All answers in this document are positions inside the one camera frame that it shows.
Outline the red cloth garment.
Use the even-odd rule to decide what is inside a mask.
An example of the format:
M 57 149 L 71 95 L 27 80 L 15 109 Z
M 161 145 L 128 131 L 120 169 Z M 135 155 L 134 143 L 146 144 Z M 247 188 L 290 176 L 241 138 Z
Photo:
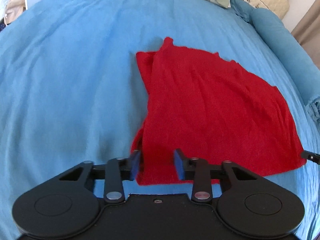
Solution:
M 178 47 L 138 52 L 147 115 L 132 143 L 140 150 L 139 185 L 177 184 L 174 150 L 260 175 L 300 168 L 303 146 L 277 87 L 217 53 Z

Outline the blue rolled blanket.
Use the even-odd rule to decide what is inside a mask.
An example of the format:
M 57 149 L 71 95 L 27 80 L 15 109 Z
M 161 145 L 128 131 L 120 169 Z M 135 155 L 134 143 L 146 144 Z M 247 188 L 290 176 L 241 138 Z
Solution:
M 254 8 L 243 0 L 231 0 L 231 8 L 253 25 L 280 60 L 294 81 L 309 115 L 319 125 L 319 69 L 310 56 L 272 11 Z

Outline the blue bed sheet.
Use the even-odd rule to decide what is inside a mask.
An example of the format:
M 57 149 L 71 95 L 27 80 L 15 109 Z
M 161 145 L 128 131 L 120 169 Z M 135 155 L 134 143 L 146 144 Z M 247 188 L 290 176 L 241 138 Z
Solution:
M 41 0 L 1 32 L 1 239 L 24 192 L 86 160 L 128 155 L 146 115 L 138 51 L 218 52 L 283 94 L 303 147 L 319 129 L 254 27 L 205 0 Z

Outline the beige curtain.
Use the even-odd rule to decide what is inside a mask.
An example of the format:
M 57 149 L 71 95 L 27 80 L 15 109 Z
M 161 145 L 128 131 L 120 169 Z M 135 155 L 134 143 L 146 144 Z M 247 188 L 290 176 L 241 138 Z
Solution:
M 291 34 L 319 68 L 320 52 L 320 1 L 315 0 Z

